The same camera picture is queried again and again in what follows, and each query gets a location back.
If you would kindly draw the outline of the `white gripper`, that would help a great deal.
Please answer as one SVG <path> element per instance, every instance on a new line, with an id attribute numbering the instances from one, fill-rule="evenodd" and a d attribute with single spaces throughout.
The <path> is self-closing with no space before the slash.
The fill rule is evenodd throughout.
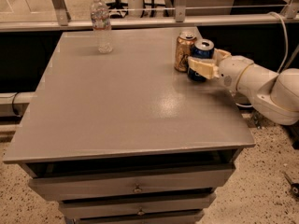
<path id="1" fill-rule="evenodd" d="M 193 71 L 206 79 L 219 77 L 220 74 L 220 84 L 230 91 L 236 91 L 241 74 L 252 64 L 253 60 L 243 56 L 231 56 L 229 51 L 223 49 L 214 49 L 213 59 L 188 57 L 188 65 Z"/>

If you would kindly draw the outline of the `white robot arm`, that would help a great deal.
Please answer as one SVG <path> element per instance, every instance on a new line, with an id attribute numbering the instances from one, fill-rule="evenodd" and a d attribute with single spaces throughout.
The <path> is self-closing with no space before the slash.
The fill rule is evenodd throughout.
<path id="1" fill-rule="evenodd" d="M 278 73 L 221 49 L 215 49 L 211 59 L 189 56 L 188 65 L 200 76 L 216 78 L 227 90 L 244 95 L 258 112 L 277 124 L 293 125 L 299 120 L 298 68 Z"/>

